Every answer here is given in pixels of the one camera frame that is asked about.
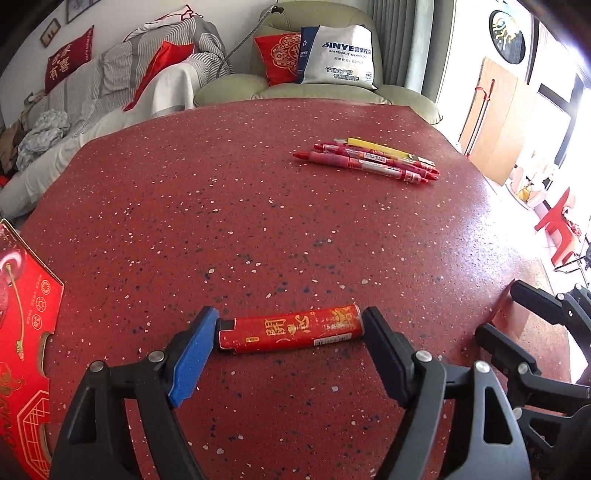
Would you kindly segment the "red slim lighter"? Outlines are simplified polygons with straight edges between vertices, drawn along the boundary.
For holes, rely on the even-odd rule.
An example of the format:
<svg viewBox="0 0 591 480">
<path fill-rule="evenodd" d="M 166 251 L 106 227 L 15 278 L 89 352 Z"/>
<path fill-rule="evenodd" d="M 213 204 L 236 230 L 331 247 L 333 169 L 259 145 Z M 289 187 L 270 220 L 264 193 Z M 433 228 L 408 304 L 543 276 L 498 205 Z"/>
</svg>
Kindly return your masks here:
<svg viewBox="0 0 591 480">
<path fill-rule="evenodd" d="M 215 347 L 236 355 L 312 348 L 363 336 L 362 313 L 353 305 L 291 314 L 219 319 Z"/>
</svg>

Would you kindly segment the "red plastic chair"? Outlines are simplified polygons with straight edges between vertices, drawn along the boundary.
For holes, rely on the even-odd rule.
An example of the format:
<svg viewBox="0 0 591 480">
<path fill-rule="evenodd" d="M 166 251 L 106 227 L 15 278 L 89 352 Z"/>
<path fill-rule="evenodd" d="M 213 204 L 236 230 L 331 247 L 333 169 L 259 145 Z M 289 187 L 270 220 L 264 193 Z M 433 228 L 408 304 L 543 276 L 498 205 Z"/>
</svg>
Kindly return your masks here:
<svg viewBox="0 0 591 480">
<path fill-rule="evenodd" d="M 574 205 L 574 199 L 574 194 L 568 187 L 554 206 L 549 206 L 544 200 L 534 208 L 539 217 L 535 230 L 543 230 L 554 242 L 555 252 L 551 257 L 554 267 L 561 267 L 572 260 L 579 244 L 579 236 L 566 217 L 567 210 Z"/>
</svg>

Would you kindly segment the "red gift cardboard box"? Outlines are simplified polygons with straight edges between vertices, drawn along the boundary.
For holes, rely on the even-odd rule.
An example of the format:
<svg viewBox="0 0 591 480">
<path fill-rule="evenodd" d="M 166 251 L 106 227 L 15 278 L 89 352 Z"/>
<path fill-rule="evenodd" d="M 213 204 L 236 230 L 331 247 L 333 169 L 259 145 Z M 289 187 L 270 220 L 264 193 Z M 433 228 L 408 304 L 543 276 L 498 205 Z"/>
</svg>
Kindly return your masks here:
<svg viewBox="0 0 591 480">
<path fill-rule="evenodd" d="M 63 282 L 1 221 L 1 439 L 31 479 L 46 479 L 51 456 L 50 383 L 43 362 L 55 333 Z"/>
</svg>

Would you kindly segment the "wooden board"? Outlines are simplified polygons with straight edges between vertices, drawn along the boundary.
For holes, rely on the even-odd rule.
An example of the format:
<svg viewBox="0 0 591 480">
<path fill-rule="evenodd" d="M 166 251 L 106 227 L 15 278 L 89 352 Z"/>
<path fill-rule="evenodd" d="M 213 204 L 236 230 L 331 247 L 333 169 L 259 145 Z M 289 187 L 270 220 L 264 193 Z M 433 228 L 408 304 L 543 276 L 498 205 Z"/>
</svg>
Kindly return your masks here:
<svg viewBox="0 0 591 480">
<path fill-rule="evenodd" d="M 515 75 L 485 57 L 459 139 L 463 155 L 499 185 L 509 178 L 522 148 L 520 134 L 510 132 L 519 89 Z"/>
</svg>

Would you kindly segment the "front red pen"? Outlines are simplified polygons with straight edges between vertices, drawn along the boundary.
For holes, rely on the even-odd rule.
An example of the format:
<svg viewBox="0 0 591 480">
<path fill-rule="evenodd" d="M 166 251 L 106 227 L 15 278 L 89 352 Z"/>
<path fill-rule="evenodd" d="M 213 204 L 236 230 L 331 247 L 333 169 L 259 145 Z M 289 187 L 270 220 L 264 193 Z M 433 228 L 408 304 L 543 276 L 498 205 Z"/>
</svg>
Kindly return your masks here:
<svg viewBox="0 0 591 480">
<path fill-rule="evenodd" d="M 304 162 L 311 162 L 315 164 L 327 165 L 335 168 L 353 169 L 359 171 L 370 172 L 382 176 L 386 176 L 395 180 L 404 181 L 411 184 L 427 184 L 428 179 L 422 177 L 420 174 L 397 167 L 390 167 L 380 163 L 358 160 L 332 153 L 320 152 L 297 152 L 294 153 L 294 158 Z"/>
</svg>

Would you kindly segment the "red pen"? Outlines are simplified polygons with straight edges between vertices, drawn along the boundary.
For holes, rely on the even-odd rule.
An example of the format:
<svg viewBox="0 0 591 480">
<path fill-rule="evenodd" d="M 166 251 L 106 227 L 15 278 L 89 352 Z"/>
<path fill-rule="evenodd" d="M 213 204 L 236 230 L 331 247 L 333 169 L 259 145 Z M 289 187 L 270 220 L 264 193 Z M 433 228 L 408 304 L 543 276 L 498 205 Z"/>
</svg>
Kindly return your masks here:
<svg viewBox="0 0 591 480">
<path fill-rule="evenodd" d="M 389 167 L 408 170 L 421 175 L 427 180 L 438 180 L 440 178 L 440 172 L 435 167 L 410 157 L 387 155 L 386 153 L 353 147 L 348 144 L 315 144 L 314 150 L 318 153 L 339 154 L 356 160 L 367 160 L 374 163 L 384 164 Z"/>
<path fill-rule="evenodd" d="M 315 164 L 327 165 L 335 168 L 353 169 L 359 171 L 370 172 L 382 176 L 386 176 L 395 180 L 404 181 L 411 184 L 427 184 L 428 179 L 422 177 L 420 174 L 397 167 L 390 167 L 380 163 L 358 160 L 332 153 L 320 152 L 297 152 L 294 153 L 294 158 L 304 162 L 311 162 Z"/>
</svg>

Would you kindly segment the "yellow pen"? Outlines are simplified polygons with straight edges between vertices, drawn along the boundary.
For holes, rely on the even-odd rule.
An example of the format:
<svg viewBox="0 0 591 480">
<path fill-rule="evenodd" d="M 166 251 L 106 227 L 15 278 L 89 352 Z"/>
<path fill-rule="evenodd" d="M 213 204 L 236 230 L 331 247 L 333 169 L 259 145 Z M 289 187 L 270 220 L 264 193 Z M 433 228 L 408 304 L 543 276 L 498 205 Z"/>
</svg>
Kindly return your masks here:
<svg viewBox="0 0 591 480">
<path fill-rule="evenodd" d="M 408 158 L 410 160 L 421 162 L 421 163 L 428 165 L 430 167 L 433 167 L 433 168 L 436 167 L 436 164 L 433 161 L 425 159 L 425 158 L 420 157 L 418 155 L 411 154 L 411 153 L 408 153 L 408 152 L 405 152 L 402 150 L 394 149 L 394 148 L 386 146 L 386 145 L 370 142 L 367 140 L 362 140 L 359 138 L 349 137 L 348 139 L 335 139 L 335 143 L 346 144 L 346 145 L 358 147 L 358 148 L 365 148 L 365 149 L 380 152 L 385 155 L 396 156 L 396 157 L 400 157 L 400 158 Z"/>
</svg>

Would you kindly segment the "grey curtain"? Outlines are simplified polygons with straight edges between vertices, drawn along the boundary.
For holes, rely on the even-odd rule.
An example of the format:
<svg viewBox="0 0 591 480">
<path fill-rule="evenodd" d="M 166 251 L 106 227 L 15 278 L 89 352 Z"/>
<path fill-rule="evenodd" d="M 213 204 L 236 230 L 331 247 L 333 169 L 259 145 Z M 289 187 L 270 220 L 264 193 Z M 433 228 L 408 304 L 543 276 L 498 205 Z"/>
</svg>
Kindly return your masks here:
<svg viewBox="0 0 591 480">
<path fill-rule="evenodd" d="M 383 82 L 436 102 L 453 39 L 455 0 L 375 0 L 368 12 L 377 27 Z"/>
</svg>

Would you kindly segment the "crumpled light blue cloth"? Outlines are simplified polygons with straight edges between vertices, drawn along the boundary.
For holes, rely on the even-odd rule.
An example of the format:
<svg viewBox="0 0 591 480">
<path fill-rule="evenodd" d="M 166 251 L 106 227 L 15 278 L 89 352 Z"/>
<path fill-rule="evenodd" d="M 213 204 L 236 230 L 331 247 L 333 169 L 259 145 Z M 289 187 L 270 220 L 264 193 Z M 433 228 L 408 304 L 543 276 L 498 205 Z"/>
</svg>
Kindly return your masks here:
<svg viewBox="0 0 591 480">
<path fill-rule="evenodd" d="M 59 143 L 70 130 L 68 114 L 63 110 L 43 112 L 18 146 L 16 169 L 24 171 L 33 161 Z"/>
</svg>

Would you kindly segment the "white blue tote bag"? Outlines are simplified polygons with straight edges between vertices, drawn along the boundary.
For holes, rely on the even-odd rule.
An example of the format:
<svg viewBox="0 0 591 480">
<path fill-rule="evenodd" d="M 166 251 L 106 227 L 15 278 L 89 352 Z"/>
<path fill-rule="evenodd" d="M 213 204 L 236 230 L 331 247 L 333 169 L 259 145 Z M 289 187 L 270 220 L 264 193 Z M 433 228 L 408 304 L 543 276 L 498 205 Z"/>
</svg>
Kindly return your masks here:
<svg viewBox="0 0 591 480">
<path fill-rule="evenodd" d="M 373 38 L 363 25 L 301 28 L 297 82 L 376 90 Z"/>
</svg>

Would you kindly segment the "grey striped covered sofa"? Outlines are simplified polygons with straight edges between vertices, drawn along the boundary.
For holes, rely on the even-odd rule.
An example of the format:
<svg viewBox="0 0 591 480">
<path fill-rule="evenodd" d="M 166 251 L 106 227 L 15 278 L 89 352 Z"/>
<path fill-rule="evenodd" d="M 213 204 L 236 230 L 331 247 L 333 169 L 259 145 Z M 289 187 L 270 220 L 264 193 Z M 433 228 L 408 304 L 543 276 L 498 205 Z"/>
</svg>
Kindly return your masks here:
<svg viewBox="0 0 591 480">
<path fill-rule="evenodd" d="M 192 51 L 140 90 L 150 61 L 165 42 L 186 45 Z M 51 109 L 64 111 L 70 129 L 1 188 L 1 216 L 12 220 L 31 212 L 77 152 L 92 140 L 192 109 L 200 88 L 230 73 L 225 57 L 215 25 L 195 15 L 134 35 L 79 67 L 30 112 L 33 122 Z"/>
</svg>

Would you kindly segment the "red embroidered cushion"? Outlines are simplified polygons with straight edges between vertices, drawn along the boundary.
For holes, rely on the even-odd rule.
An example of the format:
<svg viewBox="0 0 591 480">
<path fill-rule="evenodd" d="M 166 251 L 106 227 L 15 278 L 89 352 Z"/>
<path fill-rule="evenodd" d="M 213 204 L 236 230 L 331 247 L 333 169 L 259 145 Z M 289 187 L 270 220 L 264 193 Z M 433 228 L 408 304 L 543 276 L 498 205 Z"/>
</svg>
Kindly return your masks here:
<svg viewBox="0 0 591 480">
<path fill-rule="evenodd" d="M 259 36 L 254 40 L 266 68 L 266 79 L 270 86 L 297 81 L 300 33 Z"/>
</svg>

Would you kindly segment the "dark red lettered pillow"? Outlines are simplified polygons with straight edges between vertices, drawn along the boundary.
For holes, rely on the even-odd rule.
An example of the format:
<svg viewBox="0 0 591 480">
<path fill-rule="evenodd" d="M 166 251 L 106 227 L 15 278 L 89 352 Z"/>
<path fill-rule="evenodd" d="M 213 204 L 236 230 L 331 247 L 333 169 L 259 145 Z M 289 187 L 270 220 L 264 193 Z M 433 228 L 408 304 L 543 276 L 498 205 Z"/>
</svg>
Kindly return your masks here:
<svg viewBox="0 0 591 480">
<path fill-rule="evenodd" d="M 92 58 L 94 26 L 82 36 L 61 47 L 48 58 L 44 92 L 49 94 L 61 81 Z"/>
</svg>

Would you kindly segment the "bright red pillow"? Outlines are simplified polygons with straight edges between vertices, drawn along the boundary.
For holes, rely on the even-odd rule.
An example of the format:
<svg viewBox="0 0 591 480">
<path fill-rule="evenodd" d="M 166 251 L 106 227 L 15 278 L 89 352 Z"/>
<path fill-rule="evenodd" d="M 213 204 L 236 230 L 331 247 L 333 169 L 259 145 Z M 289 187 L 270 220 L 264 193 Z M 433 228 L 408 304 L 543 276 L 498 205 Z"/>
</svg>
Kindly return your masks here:
<svg viewBox="0 0 591 480">
<path fill-rule="evenodd" d="M 134 108 L 149 83 L 160 72 L 186 60 L 193 53 L 193 50 L 194 46 L 192 44 L 176 45 L 168 41 L 163 41 L 150 60 L 132 100 L 123 108 L 123 111 L 126 112 Z"/>
</svg>

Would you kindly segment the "round black wall decoration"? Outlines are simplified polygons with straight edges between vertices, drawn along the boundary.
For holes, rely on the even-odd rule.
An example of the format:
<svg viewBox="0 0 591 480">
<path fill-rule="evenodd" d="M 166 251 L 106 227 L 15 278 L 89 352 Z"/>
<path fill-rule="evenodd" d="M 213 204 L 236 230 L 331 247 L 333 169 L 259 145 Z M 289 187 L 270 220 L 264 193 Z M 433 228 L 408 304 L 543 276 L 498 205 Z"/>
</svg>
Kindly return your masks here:
<svg viewBox="0 0 591 480">
<path fill-rule="evenodd" d="M 494 10 L 489 17 L 489 32 L 495 49 L 506 62 L 518 65 L 524 60 L 524 34 L 509 13 Z"/>
</svg>

